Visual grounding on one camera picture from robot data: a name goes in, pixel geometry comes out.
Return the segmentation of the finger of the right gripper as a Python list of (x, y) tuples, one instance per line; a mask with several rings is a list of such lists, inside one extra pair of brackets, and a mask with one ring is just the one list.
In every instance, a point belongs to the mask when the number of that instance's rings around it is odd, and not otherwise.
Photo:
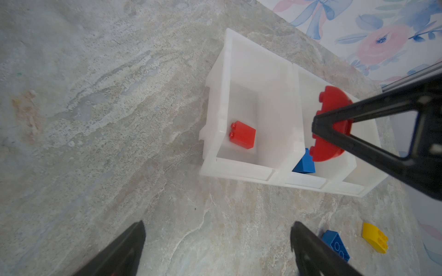
[[(433, 200), (442, 199), (442, 76), (436, 75), (399, 89), (357, 100), (344, 92), (353, 104), (315, 115), (312, 134), (349, 152), (403, 184)], [(385, 146), (393, 138), (392, 118), (412, 114), (405, 132), (404, 153), (397, 146)], [(375, 120), (380, 147), (339, 133), (333, 124), (352, 120)]]

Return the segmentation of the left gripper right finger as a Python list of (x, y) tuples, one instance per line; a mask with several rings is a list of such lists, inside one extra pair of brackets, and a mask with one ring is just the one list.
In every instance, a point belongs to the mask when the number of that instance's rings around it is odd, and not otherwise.
[(299, 221), (291, 227), (290, 244), (300, 276), (361, 276)]

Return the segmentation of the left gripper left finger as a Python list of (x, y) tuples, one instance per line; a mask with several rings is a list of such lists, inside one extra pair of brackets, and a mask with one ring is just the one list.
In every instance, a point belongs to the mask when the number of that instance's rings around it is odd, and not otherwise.
[(135, 276), (138, 272), (146, 232), (143, 221), (133, 223), (76, 276)]

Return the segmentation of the blue lego brick tall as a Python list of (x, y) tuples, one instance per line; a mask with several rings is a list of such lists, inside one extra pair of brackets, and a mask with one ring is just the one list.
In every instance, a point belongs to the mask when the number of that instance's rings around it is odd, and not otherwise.
[(310, 155), (309, 149), (305, 149), (305, 154), (298, 164), (294, 167), (292, 172), (301, 174), (312, 174), (315, 173), (315, 164), (313, 158)]

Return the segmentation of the red rounded lego brick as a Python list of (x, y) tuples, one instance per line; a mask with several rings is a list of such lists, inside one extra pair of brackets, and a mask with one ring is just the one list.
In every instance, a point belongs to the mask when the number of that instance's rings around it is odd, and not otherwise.
[[(325, 91), (320, 92), (319, 102), (322, 106), (317, 111), (317, 115), (353, 104), (342, 90), (334, 86), (326, 86)], [(352, 120), (337, 122), (333, 124), (333, 129), (339, 133), (350, 135), (352, 123)], [(312, 136), (315, 140), (315, 145), (310, 147), (309, 154), (313, 162), (325, 162), (337, 158), (344, 153), (343, 149), (319, 138), (316, 134), (312, 134)]]

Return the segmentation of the red sloped lego brick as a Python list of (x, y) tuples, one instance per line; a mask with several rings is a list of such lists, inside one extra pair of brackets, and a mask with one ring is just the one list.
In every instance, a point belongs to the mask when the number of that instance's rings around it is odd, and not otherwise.
[(256, 130), (240, 121), (233, 122), (230, 126), (229, 140), (247, 150), (254, 147)]

